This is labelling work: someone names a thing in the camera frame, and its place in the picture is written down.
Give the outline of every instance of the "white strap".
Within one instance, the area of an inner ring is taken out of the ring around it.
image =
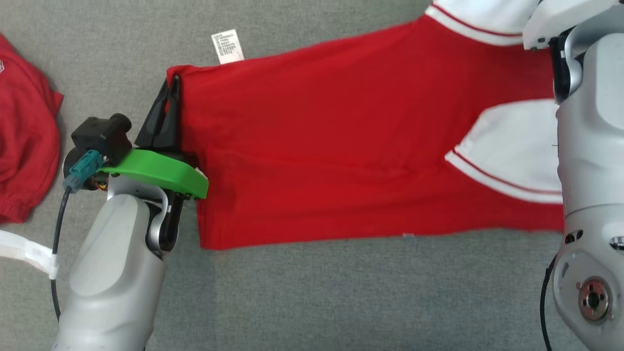
[[[50,279],[56,279],[59,272],[56,255],[53,257],[52,249],[4,230],[0,230],[0,257],[27,262],[47,273]]]

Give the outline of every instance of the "red and white shirt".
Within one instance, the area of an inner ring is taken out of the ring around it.
[[[177,66],[208,249],[507,227],[560,230],[537,1],[438,0],[418,20],[217,67]]]

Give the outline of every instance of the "white fabric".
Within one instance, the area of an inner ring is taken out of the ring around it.
[[[56,279],[59,270],[52,262],[52,249],[4,230],[0,230],[0,257],[28,262],[50,279]]]
[[[484,31],[479,31],[474,28],[470,28],[463,23],[460,23],[449,17],[444,12],[440,11],[434,6],[429,6],[425,10],[425,15],[435,19],[438,23],[442,24],[446,28],[470,38],[475,41],[484,42],[490,45],[496,46],[513,46],[522,44],[522,36],[501,36],[498,34],[492,34]]]
[[[556,111],[552,99],[491,107],[446,160],[508,196],[561,204]]]
[[[501,34],[517,34],[520,37],[538,4],[539,0],[434,1],[435,6],[471,26]]]

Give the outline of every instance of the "red stripe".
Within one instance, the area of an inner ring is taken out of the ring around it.
[[[496,36],[503,36],[503,37],[519,37],[519,36],[522,36],[522,33],[516,33],[516,34],[500,33],[500,32],[488,31],[487,29],[482,29],[482,28],[479,28],[479,27],[475,27],[475,26],[473,26],[473,25],[471,25],[469,23],[466,23],[466,22],[462,21],[461,19],[451,15],[445,9],[441,8],[437,4],[431,4],[431,6],[435,7],[436,9],[438,9],[441,13],[445,14],[446,16],[449,16],[450,18],[454,19],[455,21],[465,25],[468,28],[474,29],[475,31],[484,32],[484,33],[487,33],[487,34],[493,34],[493,35],[496,35]]]
[[[476,166],[472,162],[468,161],[464,156],[458,154],[457,151],[455,151],[454,149],[453,149],[453,154],[457,155],[460,159],[464,160],[464,162],[468,163],[470,166],[472,166],[477,171],[479,171],[479,172],[485,174],[486,176],[492,178],[493,180],[496,180],[496,181],[501,182],[503,184],[506,184],[506,185],[509,185],[511,187],[515,187],[517,189],[524,190],[524,191],[527,191],[527,192],[533,192],[533,193],[536,193],[536,194],[561,195],[561,192],[560,191],[556,191],[556,190],[537,190],[537,189],[531,189],[531,188],[523,187],[523,186],[511,183],[511,182],[508,182],[508,181],[506,181],[504,179],[498,178],[495,175],[492,175],[492,174],[484,171],[483,169],[479,168],[478,166]]]

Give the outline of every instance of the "t-shirt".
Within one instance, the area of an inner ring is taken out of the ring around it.
[[[362,36],[170,68],[210,181],[201,246],[561,230],[550,55],[521,45],[536,6],[438,0]]]
[[[0,224],[25,222],[54,181],[62,98],[0,34]]]

